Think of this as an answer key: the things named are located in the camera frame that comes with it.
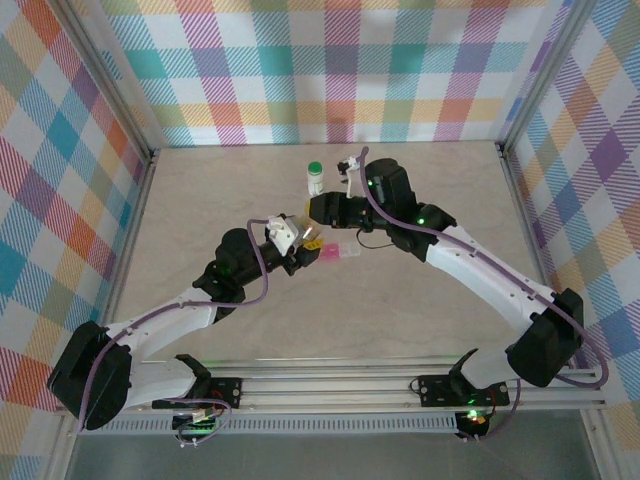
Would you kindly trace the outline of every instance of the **colorful plaid wall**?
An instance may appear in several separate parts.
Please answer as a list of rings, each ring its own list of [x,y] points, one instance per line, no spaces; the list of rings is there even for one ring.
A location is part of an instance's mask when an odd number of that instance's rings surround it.
[[[0,3],[0,479],[31,479],[45,381],[96,320],[143,163],[44,0]]]
[[[550,4],[101,0],[88,30],[171,146],[488,139]]]
[[[542,68],[542,65],[545,64],[547,57],[551,52],[551,47],[558,38],[560,31],[564,27],[571,7],[573,7],[574,4],[575,0],[564,0],[562,2],[562,6],[558,9],[558,13],[553,20],[553,24],[547,32],[547,36],[545,37],[544,42],[542,42],[542,46],[540,47],[540,50],[538,50],[538,54],[536,55],[535,60],[533,61],[531,67],[529,68],[529,71],[527,72],[527,76],[524,82],[522,82],[522,85],[520,86],[518,96],[511,105],[509,114],[507,115],[507,119],[502,125],[500,134],[498,135],[498,138],[496,140],[502,142],[506,139],[507,134],[509,133],[509,129],[511,129],[514,120],[520,113],[523,102],[535,85],[536,79],[538,78],[538,73],[540,72],[540,68]]]
[[[87,7],[87,3],[85,0],[71,0],[71,4],[73,8],[76,10],[76,13],[80,16],[82,21],[85,24],[85,29],[88,32],[93,32],[92,40],[95,43],[96,48],[102,54],[102,58],[104,59],[104,67],[111,74],[111,79],[118,87],[120,93],[123,95],[123,99],[125,103],[129,106],[129,110],[131,111],[138,127],[146,138],[147,144],[152,146],[153,148],[162,147],[162,143],[160,139],[158,139],[154,134],[152,127],[149,125],[147,118],[142,113],[140,107],[140,100],[135,97],[132,89],[128,85],[124,76],[116,61],[113,58],[113,52],[109,48],[109,46],[105,43],[102,35],[97,34],[99,30],[96,26],[93,18],[89,15],[89,10]]]
[[[638,474],[640,0],[598,2],[516,153],[546,268],[583,296],[609,360],[610,417]]]

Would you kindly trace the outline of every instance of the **black cable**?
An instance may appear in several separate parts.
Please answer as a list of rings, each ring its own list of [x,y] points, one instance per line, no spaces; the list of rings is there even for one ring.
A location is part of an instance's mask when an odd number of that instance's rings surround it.
[[[370,247],[369,245],[365,245],[364,243],[362,243],[362,240],[360,240],[360,234],[362,233],[362,231],[362,229],[359,229],[356,232],[356,240],[362,248],[366,248],[367,250],[378,250],[379,248],[393,247],[393,243],[389,243],[387,245],[378,245],[377,247]]]
[[[414,378],[413,380],[411,380],[411,383],[409,383],[409,390],[411,390],[413,393],[415,393],[416,395],[420,395],[420,392],[417,391],[415,388],[413,388],[413,383],[418,380],[419,377]]]
[[[496,396],[493,393],[493,390],[489,390],[489,395],[491,395],[491,402],[493,403],[493,408],[491,409],[491,413],[487,418],[492,418],[496,414]]]

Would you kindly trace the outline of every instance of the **white table surface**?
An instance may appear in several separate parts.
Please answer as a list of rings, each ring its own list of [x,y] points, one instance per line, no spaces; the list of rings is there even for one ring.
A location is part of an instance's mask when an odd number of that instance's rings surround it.
[[[325,190],[339,190],[335,164],[359,145],[251,146],[163,150],[117,320],[181,293],[214,259],[222,235],[248,218],[300,214],[306,165],[323,163]],[[418,201],[453,215],[485,248],[521,272],[534,268],[491,142],[373,144],[368,160],[404,166]],[[262,235],[259,229],[256,234]],[[325,242],[355,231],[323,231]],[[384,233],[363,235],[377,245]],[[507,323],[463,285],[396,248],[316,262],[270,275],[260,305],[191,333],[157,358],[200,360],[458,355],[513,338]],[[247,298],[260,292],[247,288]]]

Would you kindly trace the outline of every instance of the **purple cable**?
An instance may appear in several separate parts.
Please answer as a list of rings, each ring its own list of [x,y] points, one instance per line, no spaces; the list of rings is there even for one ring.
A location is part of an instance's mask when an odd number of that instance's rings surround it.
[[[582,387],[582,388],[595,389],[595,388],[600,388],[602,385],[607,383],[607,380],[609,379],[609,366],[607,365],[607,360],[604,358],[604,354],[598,348],[598,346],[593,342],[593,340],[591,339],[587,331],[578,322],[576,322],[573,318],[571,318],[571,316],[568,313],[566,313],[564,310],[560,309],[559,307],[554,305],[552,302],[544,298],[542,295],[536,292],[532,287],[527,285],[525,282],[521,281],[518,277],[513,275],[511,272],[509,272],[506,268],[504,268],[498,262],[493,260],[491,257],[487,256],[486,254],[484,254],[479,250],[476,251],[476,248],[469,245],[468,243],[463,242],[462,240],[459,240],[451,235],[448,235],[444,232],[440,232],[438,230],[433,230],[427,227],[419,227],[417,225],[412,225],[410,223],[401,222],[400,220],[393,218],[391,215],[385,212],[380,207],[380,205],[378,205],[375,198],[373,198],[373,195],[371,194],[371,191],[369,190],[369,186],[367,184],[367,175],[364,169],[364,159],[368,153],[369,153],[369,147],[363,147],[362,152],[360,153],[360,156],[356,159],[360,166],[360,180],[362,181],[362,188],[364,189],[364,193],[365,193],[365,196],[367,197],[367,200],[369,200],[369,203],[371,204],[373,209],[376,212],[378,212],[378,214],[382,218],[384,218],[387,222],[393,225],[397,225],[398,227],[402,227],[407,230],[413,230],[414,232],[428,233],[430,235],[434,235],[435,237],[438,237],[453,243],[454,245],[466,250],[467,252],[474,253],[474,255],[482,259],[486,264],[488,264],[490,267],[492,267],[494,270],[496,270],[498,273],[504,276],[511,283],[513,283],[517,287],[527,292],[529,296],[531,296],[532,298],[535,298],[536,300],[539,300],[545,307],[550,308],[555,313],[560,315],[564,320],[566,320],[569,323],[569,325],[571,325],[574,329],[578,331],[578,333],[582,336],[582,338],[587,343],[587,345],[589,345],[591,349],[594,351],[594,353],[596,354],[596,357],[598,358],[598,362],[600,362],[600,367],[602,368],[602,376],[595,382],[579,382],[577,380],[566,378],[563,375],[556,375],[556,378],[559,380],[562,380],[565,383],[568,383],[569,385],[573,385],[575,387]]]
[[[98,371],[98,367],[100,363],[104,359],[104,356],[107,352],[113,347],[118,340],[124,337],[127,334],[129,329],[135,330],[140,327],[143,323],[148,322],[149,320],[156,318],[158,315],[161,315],[170,310],[175,310],[177,308],[183,307],[223,307],[223,308],[237,308],[237,307],[248,307],[250,305],[255,305],[256,303],[260,303],[267,296],[267,292],[269,291],[269,277],[267,274],[267,267],[264,264],[264,259],[262,258],[262,254],[260,253],[260,248],[258,247],[258,243],[256,242],[256,238],[253,235],[251,230],[252,225],[266,225],[268,223],[267,220],[256,220],[251,219],[247,222],[247,232],[249,234],[249,241],[251,242],[251,246],[253,247],[253,251],[256,254],[256,259],[258,260],[258,265],[260,266],[260,272],[262,273],[262,293],[255,300],[251,300],[249,302],[244,303],[223,303],[223,302],[205,302],[205,301],[188,301],[182,304],[179,303],[171,303],[168,305],[164,305],[156,310],[153,310],[146,315],[140,317],[138,320],[133,322],[127,328],[122,329],[118,334],[116,334],[105,346],[98,356],[93,361],[93,365],[91,366],[91,370],[89,370],[89,375],[87,376],[87,383],[84,385],[84,391],[82,392],[82,401],[80,402],[80,412],[78,414],[78,428],[76,429],[76,433],[80,433],[84,429],[84,424],[87,417],[87,408],[89,406],[89,396],[91,393],[91,387],[93,386],[93,382],[96,377],[96,372]]]
[[[518,409],[518,404],[520,403],[520,394],[521,393],[522,393],[522,383],[520,382],[519,378],[516,378],[516,398],[513,401],[513,405],[511,405],[511,410],[509,410],[509,413],[507,414],[505,419],[497,427],[495,427],[493,430],[491,430],[489,433],[487,433],[484,436],[485,439],[494,437],[496,434],[498,434],[499,432],[504,430],[504,428],[509,424],[509,422],[511,421],[511,419],[515,415],[516,410]]]
[[[220,405],[223,406],[227,409],[228,414],[225,416],[225,420],[223,423],[220,424],[220,426],[218,428],[216,428],[213,432],[208,433],[207,435],[205,435],[202,438],[199,438],[198,440],[195,440],[193,442],[187,442],[184,437],[182,436],[182,431],[185,429],[187,424],[184,425],[180,425],[178,427],[178,440],[180,440],[180,446],[184,447],[185,445],[193,445],[194,447],[197,447],[198,445],[200,445],[201,443],[206,442],[207,440],[209,440],[211,437],[215,436],[218,434],[218,432],[224,428],[224,426],[229,423],[229,420],[231,420],[231,405],[229,405],[227,402],[225,402],[224,400],[218,400],[215,398],[165,398],[165,400],[168,400],[170,402],[180,402],[180,403],[210,403],[212,405]]]

